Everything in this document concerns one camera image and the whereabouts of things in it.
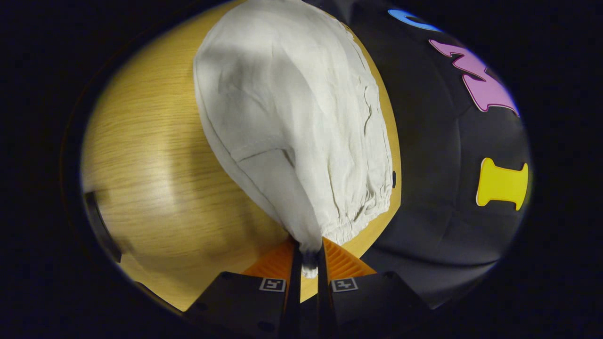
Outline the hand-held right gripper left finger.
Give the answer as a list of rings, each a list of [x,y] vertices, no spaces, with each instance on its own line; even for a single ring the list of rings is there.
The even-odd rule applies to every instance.
[[[301,263],[288,237],[243,272],[220,272],[184,318],[215,339],[297,339]]]

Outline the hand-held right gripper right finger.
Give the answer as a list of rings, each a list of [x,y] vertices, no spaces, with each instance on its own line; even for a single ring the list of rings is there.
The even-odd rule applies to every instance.
[[[318,255],[321,339],[398,339],[425,322],[428,305],[395,272],[376,272],[335,242]]]

